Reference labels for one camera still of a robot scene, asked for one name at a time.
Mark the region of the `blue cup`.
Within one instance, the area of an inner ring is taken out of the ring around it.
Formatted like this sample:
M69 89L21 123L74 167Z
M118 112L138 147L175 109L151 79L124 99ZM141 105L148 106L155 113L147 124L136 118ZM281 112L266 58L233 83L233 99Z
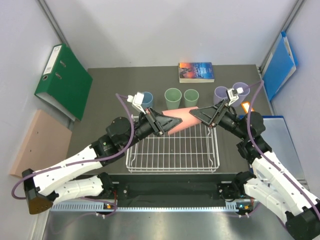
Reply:
M152 108L154 105L154 97L153 95L148 92L148 91L144 91L143 92L143 100L142 100L142 104L141 106L146 109L146 108Z

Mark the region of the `green cup front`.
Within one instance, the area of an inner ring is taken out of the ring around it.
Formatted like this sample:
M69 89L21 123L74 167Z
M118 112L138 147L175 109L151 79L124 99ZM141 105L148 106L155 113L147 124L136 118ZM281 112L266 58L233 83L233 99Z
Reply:
M178 109L180 107L182 92L177 88L169 88L164 93L166 107L168 110Z

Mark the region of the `green cup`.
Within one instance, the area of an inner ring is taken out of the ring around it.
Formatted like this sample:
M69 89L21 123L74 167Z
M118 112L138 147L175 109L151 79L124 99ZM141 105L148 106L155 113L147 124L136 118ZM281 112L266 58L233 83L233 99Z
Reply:
M164 93L166 107L168 110L178 109L180 107L182 92L177 88L169 88Z
M199 93L195 89L187 89L184 94L184 106L186 108L196 107L199 99Z

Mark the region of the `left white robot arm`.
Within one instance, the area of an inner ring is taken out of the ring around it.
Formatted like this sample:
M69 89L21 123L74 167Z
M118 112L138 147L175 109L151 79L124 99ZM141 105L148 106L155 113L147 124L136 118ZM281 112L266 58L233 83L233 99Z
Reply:
M131 116L117 117L103 136L82 151L45 169L29 168L22 172L24 199L31 215L71 199L109 198L114 185L107 173L80 180L77 177L117 161L149 135L162 136L183 122L180 117L159 113L151 107L141 108L142 96L141 92L127 96L127 101L140 109L137 121Z

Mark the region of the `pink cup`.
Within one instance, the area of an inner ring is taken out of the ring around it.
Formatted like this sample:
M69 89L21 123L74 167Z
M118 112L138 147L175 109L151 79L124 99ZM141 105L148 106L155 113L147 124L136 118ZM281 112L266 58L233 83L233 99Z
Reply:
M194 117L192 114L190 114L191 110L196 110L196 109L198 109L197 106L162 111L162 114L165 116L180 118L182 120L180 124L175 126L173 129L169 130L167 134L172 135L182 130L185 130L200 124L201 121L196 117Z

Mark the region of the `purple cup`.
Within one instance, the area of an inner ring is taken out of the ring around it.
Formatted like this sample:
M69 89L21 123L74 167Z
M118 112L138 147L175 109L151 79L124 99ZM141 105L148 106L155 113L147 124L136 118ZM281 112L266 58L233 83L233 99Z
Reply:
M241 105L241 103L245 100L245 98L247 97L247 95L250 93L250 88L249 86L244 83L244 82L236 82L233 84L233 88L236 90L238 88L242 88L243 92L238 94L238 100L232 104L232 106L238 107Z
M226 100L226 104L228 103L228 88L225 86L218 86L214 90L213 103L214 105L219 104L221 101Z

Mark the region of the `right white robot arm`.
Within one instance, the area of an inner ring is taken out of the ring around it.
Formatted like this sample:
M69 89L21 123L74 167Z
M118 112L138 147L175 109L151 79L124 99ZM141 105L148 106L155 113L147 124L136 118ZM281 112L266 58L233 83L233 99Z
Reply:
M240 155L270 185L249 171L240 172L232 181L233 192L239 198L258 200L273 212L295 240L312 240L320 235L320 199L309 192L278 159L262 137L264 119L249 110L239 118L231 111L231 99L218 104L190 110L190 114L208 127L220 126L238 137Z

